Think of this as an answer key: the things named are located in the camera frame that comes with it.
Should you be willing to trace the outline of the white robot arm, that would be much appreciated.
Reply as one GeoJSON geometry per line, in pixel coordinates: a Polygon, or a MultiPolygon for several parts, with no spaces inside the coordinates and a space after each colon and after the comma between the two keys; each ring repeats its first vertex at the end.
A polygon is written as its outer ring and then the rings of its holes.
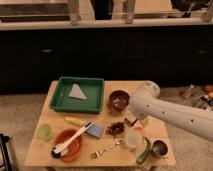
{"type": "Polygon", "coordinates": [[[150,115],[213,142],[213,111],[160,100],[159,94],[155,82],[143,81],[130,96],[133,114],[139,120],[150,115]]]}

